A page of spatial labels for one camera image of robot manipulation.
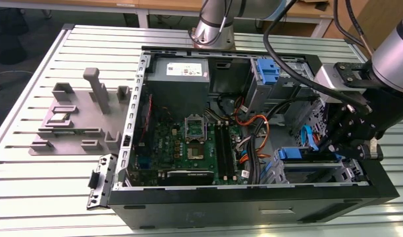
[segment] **red wire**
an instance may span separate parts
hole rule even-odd
[[[148,111],[148,115],[146,115],[146,120],[144,121],[144,129],[142,129],[142,133],[141,133],[141,137],[140,137],[140,141],[138,141],[138,142],[142,141],[144,133],[145,133],[145,131],[146,131],[146,126],[148,126],[148,123],[149,123],[149,117],[150,117],[150,105],[152,105],[152,103],[150,103],[150,95],[149,95],[149,111]]]

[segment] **aluminum slotted table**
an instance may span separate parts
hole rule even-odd
[[[237,50],[264,51],[261,36],[236,34]],[[319,56],[323,63],[363,62],[355,46],[337,39],[271,37],[277,52]],[[133,86],[141,45],[190,47],[186,32],[65,26],[0,128],[0,236],[403,236],[403,122],[380,139],[387,174],[400,197],[364,207],[324,224],[130,230],[112,210],[86,211],[90,170],[100,156],[30,156],[57,82],[89,89],[85,67],[100,69],[108,89]]]

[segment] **black cable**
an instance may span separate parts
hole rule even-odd
[[[291,0],[289,4],[285,6],[284,10],[280,12],[279,16],[276,17],[275,21],[272,22],[272,24],[268,26],[264,35],[263,35],[263,43],[264,43],[264,47],[267,52],[269,53],[272,59],[275,60],[275,62],[277,63],[279,67],[281,70],[284,70],[288,75],[301,84],[304,84],[305,86],[308,86],[311,89],[316,90],[317,92],[321,92],[323,94],[331,96],[332,98],[340,100],[343,103],[349,104],[351,106],[355,107],[356,111],[360,112],[361,114],[368,114],[369,111],[367,109],[367,107],[357,102],[356,100],[353,100],[351,97],[345,96],[344,94],[341,94],[337,91],[331,90],[329,88],[321,86],[320,84],[315,83],[313,81],[311,81],[308,78],[304,78],[287,64],[285,62],[280,59],[280,57],[277,56],[269,41],[268,41],[268,34],[272,30],[272,28],[276,26],[277,22],[280,21],[281,17],[284,16],[284,14],[288,12],[291,6],[295,4],[296,0]]]
[[[357,20],[356,20],[355,15],[353,15],[351,0],[345,0],[345,4],[347,4],[347,11],[348,11],[348,16],[349,16],[352,25],[356,29],[357,34],[361,36],[361,35],[364,35],[364,31],[361,31],[361,28],[359,26]]]
[[[244,147],[245,147],[245,151],[248,154],[248,151],[251,151],[248,142],[245,143]],[[249,166],[248,184],[252,184],[252,178],[253,178],[255,171],[253,171],[253,160],[249,159],[249,157],[248,157],[248,166]]]
[[[253,184],[259,184],[260,183],[260,161],[259,161],[259,157],[257,157],[256,151],[255,151],[255,135],[253,134],[249,138],[249,150],[251,150],[251,155],[248,154],[248,159],[253,160],[253,170],[255,170]]]
[[[198,18],[201,18],[201,12],[204,10],[206,2],[208,2],[208,0],[205,0],[205,2],[202,3],[201,9],[200,9],[200,13],[198,13]],[[227,0],[224,0],[224,9],[225,9],[225,12],[224,12],[223,18],[228,17],[231,5],[232,5],[232,0],[229,0],[229,5],[228,6],[227,6]],[[197,40],[193,39],[192,30],[188,29],[188,36],[189,36],[192,42],[194,42],[196,44],[200,44],[200,45],[205,45],[205,46],[209,46],[213,43],[216,43],[216,41],[219,40],[220,34],[221,34],[221,32],[217,32],[216,36],[213,37],[213,39],[210,41],[208,41],[208,42],[200,42],[198,39]]]
[[[363,47],[367,49],[369,56],[372,56],[373,48],[369,46],[369,44],[367,42],[368,40],[365,38],[364,31],[361,30],[361,28],[359,26],[359,23],[356,21],[356,18],[355,18],[355,15],[353,15],[353,11],[352,11],[352,6],[351,6],[351,0],[345,0],[345,4],[347,4],[348,16],[349,16],[352,25],[355,27],[355,30],[356,30],[356,32],[359,34],[360,41],[361,41],[361,43],[364,45]]]
[[[344,28],[341,28],[340,23],[339,23],[339,17],[337,17],[337,0],[333,1],[333,21],[335,21],[335,26],[339,30],[339,32],[349,39],[352,40],[359,46],[364,47],[364,44],[360,42],[357,38],[355,38],[353,35],[351,35]]]
[[[249,141],[247,143],[247,155],[248,160],[252,163],[252,169],[249,172],[252,173],[252,182],[251,184],[259,184],[259,171],[260,171],[260,162],[255,152],[255,135],[252,134]]]

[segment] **cable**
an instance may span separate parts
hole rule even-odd
[[[252,161],[253,161],[252,182],[253,182],[253,184],[259,184],[260,183],[260,161],[259,161],[259,157],[255,152],[255,135],[253,134],[251,135],[251,138],[248,141],[247,154],[248,154],[248,159],[252,159]]]
[[[337,17],[337,0],[333,1],[333,21],[335,21],[335,26],[339,30],[339,32],[349,39],[352,40],[359,46],[364,47],[364,44],[359,41],[357,38],[355,38],[353,35],[351,35],[344,28],[341,28],[340,23],[339,23],[339,17]]]
[[[364,48],[367,49],[369,56],[372,56],[373,49],[372,49],[372,47],[368,44],[368,40],[365,38],[364,31],[361,30],[361,28],[359,26],[359,23],[356,21],[356,18],[355,18],[355,15],[353,15],[353,11],[352,11],[352,6],[351,6],[351,0],[345,0],[345,4],[347,4],[348,16],[349,16],[352,25],[353,25],[353,27],[356,29],[356,32],[359,34],[360,41],[364,44]]]
[[[263,35],[263,43],[264,43],[264,47],[267,52],[269,53],[272,59],[275,60],[275,62],[277,63],[279,67],[281,68],[281,70],[284,70],[288,75],[301,84],[304,84],[305,86],[308,86],[311,89],[316,90],[317,92],[321,92],[323,94],[331,96],[332,98],[340,100],[343,103],[349,104],[351,106],[353,106],[356,108],[356,111],[360,112],[361,114],[368,114],[368,108],[360,103],[357,102],[355,99],[352,99],[351,97],[345,96],[344,94],[341,94],[337,91],[331,90],[329,88],[321,86],[320,84],[315,83],[313,81],[311,81],[309,79],[304,78],[287,64],[285,62],[280,59],[280,57],[277,56],[269,41],[268,41],[268,34],[272,30],[272,28],[276,26],[277,22],[280,21],[281,17],[284,16],[284,14],[288,12],[291,6],[295,4],[296,0],[291,0],[289,4],[285,6],[284,10],[280,12],[279,16],[276,17],[275,21],[272,22],[272,24],[268,26],[264,35]]]
[[[308,96],[308,97],[297,97],[297,98],[292,98],[288,100],[281,101],[279,104],[276,104],[272,109],[267,112],[265,114],[265,119],[267,121],[269,121],[272,119],[272,117],[275,116],[275,114],[291,103],[296,102],[296,101],[313,101],[316,100],[317,97],[316,96]],[[261,128],[263,123],[259,123],[253,129],[253,133],[259,134],[260,132],[260,128]]]
[[[202,12],[202,10],[204,10],[204,7],[205,7],[206,2],[208,2],[208,0],[205,0],[205,2],[202,3],[201,9],[200,9],[200,13],[198,13],[198,18],[201,18],[201,12]],[[216,41],[219,40],[220,34],[221,34],[221,29],[223,29],[224,24],[225,24],[225,21],[227,21],[227,17],[228,17],[228,14],[229,14],[231,5],[232,5],[232,0],[229,0],[229,5],[228,5],[228,6],[227,6],[227,0],[224,0],[224,9],[225,9],[225,12],[224,12],[224,15],[223,15],[223,21],[221,21],[220,29],[219,29],[219,32],[217,32],[216,36],[213,37],[213,39],[210,39],[208,42],[201,42],[198,39],[196,40],[196,39],[194,39],[194,36],[192,35],[190,29],[188,29],[188,36],[189,36],[189,39],[190,39],[196,44],[200,44],[200,45],[204,45],[204,46],[209,46],[209,45],[212,45],[213,43],[216,43]]]

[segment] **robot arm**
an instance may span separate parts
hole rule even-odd
[[[285,0],[205,0],[194,33],[189,32],[198,48],[233,47],[233,18],[275,19]]]

